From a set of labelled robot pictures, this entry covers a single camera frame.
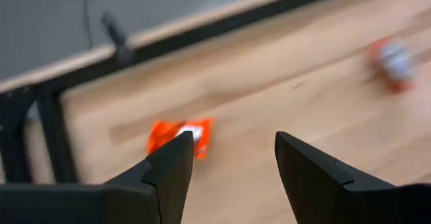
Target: gray wall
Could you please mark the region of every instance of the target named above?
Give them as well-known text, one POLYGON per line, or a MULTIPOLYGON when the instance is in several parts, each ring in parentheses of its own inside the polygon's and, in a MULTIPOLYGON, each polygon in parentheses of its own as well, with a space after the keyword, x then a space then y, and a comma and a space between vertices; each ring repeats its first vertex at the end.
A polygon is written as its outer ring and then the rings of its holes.
MULTIPOLYGON (((100 18, 113 14, 133 34, 235 0, 89 0, 94 46, 108 43, 100 18)), ((0 79, 88 49, 83 0, 0 0, 0 79)))

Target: chip bag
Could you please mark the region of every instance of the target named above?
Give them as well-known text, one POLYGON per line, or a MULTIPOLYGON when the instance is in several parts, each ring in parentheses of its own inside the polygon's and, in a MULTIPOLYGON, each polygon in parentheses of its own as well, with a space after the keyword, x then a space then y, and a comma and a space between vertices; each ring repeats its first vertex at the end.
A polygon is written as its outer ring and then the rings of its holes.
POLYGON ((198 121, 157 121, 148 139, 147 152, 151 154, 185 131, 191 131, 195 143, 195 157, 205 159, 208 153, 212 119, 198 121))

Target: wooden table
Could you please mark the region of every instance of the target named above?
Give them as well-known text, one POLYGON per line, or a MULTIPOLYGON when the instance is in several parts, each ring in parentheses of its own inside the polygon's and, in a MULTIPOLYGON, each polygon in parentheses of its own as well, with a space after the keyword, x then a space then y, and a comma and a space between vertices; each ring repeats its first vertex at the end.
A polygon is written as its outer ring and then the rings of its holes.
MULTIPOLYGON (((79 174, 101 183, 142 160, 155 120, 215 118, 183 223, 295 223, 277 172, 284 130, 396 185, 431 182, 431 0, 324 0, 68 91, 79 174), (365 59, 396 36, 415 87, 395 96, 365 59)), ((50 182, 40 123, 27 127, 50 182)))

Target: wire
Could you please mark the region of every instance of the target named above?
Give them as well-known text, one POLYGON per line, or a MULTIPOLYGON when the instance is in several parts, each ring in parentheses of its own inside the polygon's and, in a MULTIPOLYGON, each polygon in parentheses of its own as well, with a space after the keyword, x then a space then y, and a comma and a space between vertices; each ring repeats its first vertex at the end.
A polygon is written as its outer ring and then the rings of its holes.
POLYGON ((83 11, 84 33, 87 38, 88 49, 92 49, 94 47, 94 41, 93 41, 93 33, 91 29, 90 14, 88 11, 88 1, 89 0, 82 0, 82 11, 83 11))

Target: black metal frame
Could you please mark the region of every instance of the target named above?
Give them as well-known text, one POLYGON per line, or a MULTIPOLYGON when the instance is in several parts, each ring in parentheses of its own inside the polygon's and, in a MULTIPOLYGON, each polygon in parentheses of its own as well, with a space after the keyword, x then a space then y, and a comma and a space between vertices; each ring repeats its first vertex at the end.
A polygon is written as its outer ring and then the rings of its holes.
MULTIPOLYGON (((65 90, 315 1, 318 0, 277 0, 136 48, 131 51, 133 58, 126 62, 119 60, 121 59, 119 53, 124 48, 117 43, 118 41, 116 42, 116 37, 111 35, 112 32, 108 26, 108 33, 118 48, 116 54, 93 65, 76 69, 35 85, 38 89, 36 101, 39 115, 56 182, 79 181, 59 99, 65 90)), ((16 112, 16 114, 21 116, 22 112, 16 112)))

